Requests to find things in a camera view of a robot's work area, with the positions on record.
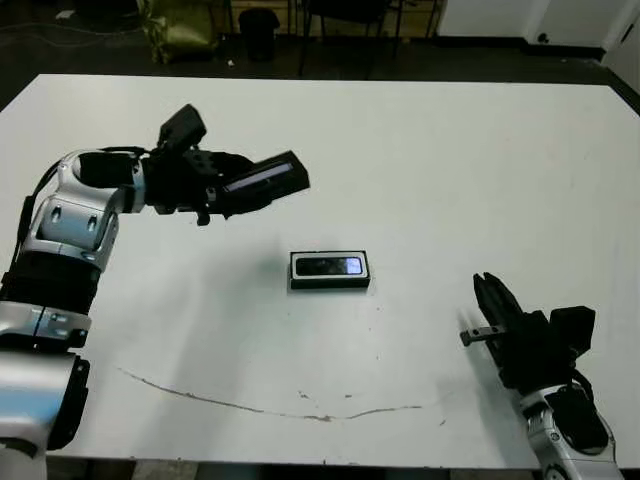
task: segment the black cable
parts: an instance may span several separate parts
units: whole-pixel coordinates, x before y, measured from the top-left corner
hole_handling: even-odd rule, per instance
[[[20,247],[24,243],[25,238],[27,238],[27,233],[29,233],[29,226],[31,225],[31,217],[33,216],[33,208],[36,203],[36,198],[40,191],[47,186],[47,184],[51,181],[53,176],[58,169],[58,165],[60,161],[57,161],[53,165],[51,165],[47,171],[42,175],[40,181],[36,185],[36,188],[33,190],[31,195],[28,195],[24,198],[24,202],[22,203],[22,211],[20,212],[20,221],[18,222],[18,233],[16,235],[16,246],[13,250],[13,256],[11,257],[11,265],[13,266],[18,259],[18,252],[20,252]]]
[[[587,394],[587,398],[589,398],[589,400],[591,400],[591,403],[593,403],[594,402],[593,387],[591,386],[591,382],[587,380],[587,377],[582,375],[578,370],[574,368],[573,371],[571,372],[571,378],[573,378],[576,382],[580,384],[584,392]]]

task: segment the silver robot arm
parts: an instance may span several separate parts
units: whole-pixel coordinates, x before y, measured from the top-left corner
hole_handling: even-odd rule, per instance
[[[46,478],[47,450],[67,445],[88,395],[84,346],[100,275],[118,233],[118,215],[145,205],[162,215],[263,208],[308,188],[291,152],[262,162],[201,151],[206,133],[187,105],[165,123],[158,146],[82,150],[45,173],[25,199],[16,249],[0,288],[0,478]],[[35,215],[37,194],[57,173],[57,188]]]
[[[529,443],[545,480],[622,480],[615,438],[598,413],[589,381],[576,360],[591,347],[595,312],[559,308],[548,321],[523,312],[490,273],[474,276],[478,306],[489,327],[460,334],[462,343],[486,345],[506,388],[521,395]]]

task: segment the dark floor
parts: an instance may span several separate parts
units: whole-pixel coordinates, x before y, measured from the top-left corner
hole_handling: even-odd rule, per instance
[[[232,37],[222,42],[211,60],[159,65],[151,61],[149,46],[135,16],[106,21],[102,18],[97,22],[77,15],[69,20],[55,20],[61,9],[73,8],[70,2],[4,0],[3,3],[0,0],[0,110],[39,73],[299,78],[301,41],[298,38],[278,37],[276,58],[269,63],[250,62],[242,40]],[[113,34],[96,35],[95,32]],[[443,47],[418,40],[401,44],[394,59],[388,41],[377,46],[362,40],[314,42],[309,46],[302,78],[364,79],[370,53],[375,54],[370,80],[608,84],[640,113],[640,96],[597,61],[529,55],[516,47]],[[68,462],[54,461],[54,464],[62,465],[62,476],[55,478],[72,478],[71,471],[76,478],[126,478],[133,469],[132,462],[106,465],[93,462],[88,464],[88,470],[82,461],[74,464],[76,470],[70,468]],[[109,470],[112,468],[122,471],[114,476]],[[372,471],[368,471],[366,477],[371,476]]]

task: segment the wall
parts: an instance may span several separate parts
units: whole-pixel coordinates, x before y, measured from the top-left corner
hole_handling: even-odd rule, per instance
[[[603,63],[640,93],[640,12],[638,15],[629,36],[607,53]]]
[[[546,33],[550,45],[608,50],[629,25],[640,0],[448,0],[438,34],[523,37]]]
[[[612,30],[628,21],[636,0],[552,0],[527,41],[544,33],[549,45],[603,48]]]
[[[534,0],[448,0],[438,34],[522,37]]]

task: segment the trash can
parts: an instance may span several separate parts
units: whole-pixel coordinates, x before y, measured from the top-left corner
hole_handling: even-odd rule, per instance
[[[278,17],[268,8],[251,8],[240,14],[240,31],[251,60],[273,60],[275,54],[274,31],[280,26]]]

